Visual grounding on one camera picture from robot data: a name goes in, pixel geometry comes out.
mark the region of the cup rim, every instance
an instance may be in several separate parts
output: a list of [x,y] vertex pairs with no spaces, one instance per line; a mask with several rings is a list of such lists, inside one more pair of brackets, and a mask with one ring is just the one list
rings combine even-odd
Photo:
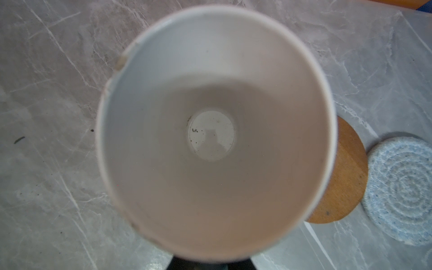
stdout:
[[[104,127],[104,122],[106,120],[106,114],[108,111],[109,100],[112,96],[112,93],[116,91],[117,84],[119,80],[127,70],[128,65],[130,64],[129,59],[134,58],[136,53],[139,51],[141,46],[149,40],[153,35],[163,30],[164,28],[176,24],[185,19],[191,19],[196,16],[200,16],[203,14],[220,14],[220,15],[229,15],[229,16],[238,16],[246,19],[254,20],[258,24],[265,25],[276,34],[280,35],[285,39],[287,43],[290,43],[295,47],[298,53],[304,58],[308,66],[311,68],[312,74],[318,81],[319,87],[321,89],[321,93],[323,95],[323,101],[325,103],[326,108],[326,118],[329,123],[329,134],[328,134],[328,152],[325,157],[323,170],[321,171],[321,183],[318,186],[317,190],[314,190],[314,196],[312,200],[308,202],[308,206],[301,216],[293,219],[292,222],[286,224],[286,226],[277,232],[269,235],[267,238],[257,239],[257,241],[253,245],[245,246],[242,248],[236,248],[235,250],[229,251],[215,251],[212,253],[202,252],[200,250],[194,250],[187,246],[182,246],[176,243],[170,242],[168,238],[164,238],[160,235],[157,235],[152,232],[151,229],[142,226],[138,223],[138,218],[131,213],[128,208],[123,203],[122,197],[116,192],[114,188],[114,183],[111,180],[111,177],[108,175],[107,164],[105,162],[105,152],[104,152],[104,133],[102,132]],[[292,231],[294,228],[298,227],[301,222],[306,220],[315,207],[318,205],[322,195],[325,192],[327,184],[329,182],[334,160],[336,156],[336,145],[337,145],[337,121],[336,121],[336,110],[334,107],[332,93],[330,90],[330,86],[327,82],[327,79],[324,75],[324,72],[321,69],[321,66],[316,61],[313,54],[307,49],[306,45],[286,26],[281,24],[280,22],[270,18],[262,13],[258,13],[253,10],[247,10],[241,7],[228,6],[228,5],[208,5],[208,6],[196,6],[192,8],[187,8],[184,10],[177,11],[172,13],[163,19],[156,22],[154,25],[150,26],[142,33],[140,33],[131,44],[120,54],[118,61],[115,65],[115,72],[113,76],[108,79],[99,102],[99,108],[96,118],[96,154],[98,159],[99,170],[101,173],[102,180],[104,182],[105,188],[107,189],[107,193],[109,194],[113,205],[116,209],[122,214],[122,216],[131,224],[131,226],[146,240],[154,243],[156,246],[163,248],[166,251],[169,251],[177,256],[187,258],[190,260],[196,261],[205,261],[205,262],[226,262],[226,261],[234,261],[249,257],[261,250],[268,248],[269,246],[275,244],[278,240],[280,240],[287,233]]]

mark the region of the debris speck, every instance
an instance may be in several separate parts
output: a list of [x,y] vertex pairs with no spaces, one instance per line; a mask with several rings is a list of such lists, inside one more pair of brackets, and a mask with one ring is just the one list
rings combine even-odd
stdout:
[[18,138],[13,144],[16,144],[17,142],[21,141],[24,138],[25,138],[25,136],[22,136],[21,138]]

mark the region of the gray marble surface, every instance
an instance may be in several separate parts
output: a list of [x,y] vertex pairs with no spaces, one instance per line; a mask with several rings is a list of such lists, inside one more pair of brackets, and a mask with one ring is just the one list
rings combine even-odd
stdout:
[[[0,0],[1,269],[166,267],[171,255],[112,207],[91,129],[100,91],[133,38],[207,3],[255,9],[292,29],[366,149],[399,134],[432,142],[426,13],[361,0]],[[263,270],[431,269],[432,245],[391,239],[358,206],[338,222],[302,224],[252,260]]]

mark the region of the knitted coaster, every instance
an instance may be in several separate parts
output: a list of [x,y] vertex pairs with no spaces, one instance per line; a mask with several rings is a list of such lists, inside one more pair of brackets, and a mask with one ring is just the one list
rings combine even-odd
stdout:
[[383,141],[368,154],[363,207],[390,237],[419,246],[432,243],[432,146],[411,137]]

